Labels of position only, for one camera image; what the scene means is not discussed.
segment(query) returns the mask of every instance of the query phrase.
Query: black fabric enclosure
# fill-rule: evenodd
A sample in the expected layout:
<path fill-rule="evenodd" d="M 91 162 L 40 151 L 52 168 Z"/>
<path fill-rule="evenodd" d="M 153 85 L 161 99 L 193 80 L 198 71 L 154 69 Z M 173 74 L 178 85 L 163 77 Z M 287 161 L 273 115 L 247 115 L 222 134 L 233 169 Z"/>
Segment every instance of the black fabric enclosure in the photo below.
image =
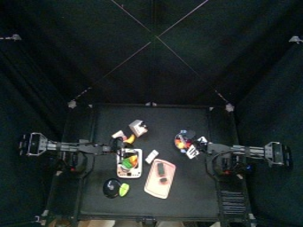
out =
<path fill-rule="evenodd" d="M 213 108 L 226 118 L 231 104 L 238 139 L 223 126 L 217 143 L 290 146 L 293 168 L 257 164 L 247 190 L 257 219 L 303 226 L 303 41 L 289 41 L 303 38 L 301 0 L 4 0 L 0 15 L 2 226 L 39 225 L 52 185 L 52 160 L 22 157 L 19 137 L 79 139 L 84 132 L 67 136 L 90 131 L 78 123 L 111 121 L 79 114 L 83 106 L 149 103 L 151 116 L 162 106 L 203 106 L 202 118 Z"/>

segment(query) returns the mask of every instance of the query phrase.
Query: green object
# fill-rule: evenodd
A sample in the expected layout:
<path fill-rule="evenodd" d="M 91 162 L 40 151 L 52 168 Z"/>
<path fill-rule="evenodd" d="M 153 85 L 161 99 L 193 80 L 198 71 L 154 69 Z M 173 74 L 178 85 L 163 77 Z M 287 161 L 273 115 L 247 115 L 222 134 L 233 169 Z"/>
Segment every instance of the green object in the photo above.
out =
<path fill-rule="evenodd" d="M 130 185 L 123 183 L 119 189 L 119 195 L 123 197 L 127 194 L 128 190 L 130 190 Z"/>
<path fill-rule="evenodd" d="M 124 159 L 124 160 L 122 161 L 122 165 L 123 165 L 126 168 L 132 168 L 130 159 Z"/>

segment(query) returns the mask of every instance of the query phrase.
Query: tray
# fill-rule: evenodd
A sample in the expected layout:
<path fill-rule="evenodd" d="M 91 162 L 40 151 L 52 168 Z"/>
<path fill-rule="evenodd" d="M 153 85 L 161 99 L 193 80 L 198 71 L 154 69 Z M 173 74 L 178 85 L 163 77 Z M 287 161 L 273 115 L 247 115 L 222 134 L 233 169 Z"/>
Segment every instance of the tray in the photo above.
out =
<path fill-rule="evenodd" d="M 165 176 L 159 176 L 158 174 L 158 163 L 161 162 L 163 163 L 163 166 L 165 166 L 165 172 L 166 172 Z M 171 190 L 174 174 L 175 174 L 175 165 L 166 160 L 155 159 L 151 166 L 151 171 L 149 174 L 145 191 L 150 193 L 150 195 L 158 198 L 167 199 L 169 193 Z M 167 178 L 167 182 L 162 183 L 161 179 L 165 177 Z"/>

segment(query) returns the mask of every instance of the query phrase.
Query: banana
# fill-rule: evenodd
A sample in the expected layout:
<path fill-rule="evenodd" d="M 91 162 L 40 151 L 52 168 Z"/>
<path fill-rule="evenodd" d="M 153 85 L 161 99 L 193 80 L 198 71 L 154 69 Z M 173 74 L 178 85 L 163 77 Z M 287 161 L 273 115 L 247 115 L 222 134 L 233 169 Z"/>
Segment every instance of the banana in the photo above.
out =
<path fill-rule="evenodd" d="M 124 143 L 128 143 L 128 144 L 132 144 L 134 141 L 135 141 L 135 138 L 136 138 L 136 136 L 135 136 L 134 134 L 131 134 L 130 138 L 126 139 L 123 142 L 124 142 Z"/>

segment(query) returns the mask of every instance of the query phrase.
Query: yellow object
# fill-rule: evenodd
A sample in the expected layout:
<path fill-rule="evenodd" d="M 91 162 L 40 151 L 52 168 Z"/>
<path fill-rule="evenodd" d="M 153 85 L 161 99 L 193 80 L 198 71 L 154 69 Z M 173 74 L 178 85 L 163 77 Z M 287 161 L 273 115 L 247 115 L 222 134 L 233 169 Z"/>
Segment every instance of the yellow object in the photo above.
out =
<path fill-rule="evenodd" d="M 185 143 L 178 144 L 178 148 L 183 149 L 185 148 Z"/>
<path fill-rule="evenodd" d="M 136 138 L 136 136 L 135 136 L 134 134 L 131 134 L 130 138 L 126 139 L 123 142 L 124 142 L 124 143 L 128 143 L 128 144 L 132 144 L 134 141 L 135 141 L 135 138 Z"/>
<path fill-rule="evenodd" d="M 130 190 L 130 185 L 123 183 L 119 189 L 119 195 L 123 197 L 127 194 L 128 190 Z"/>

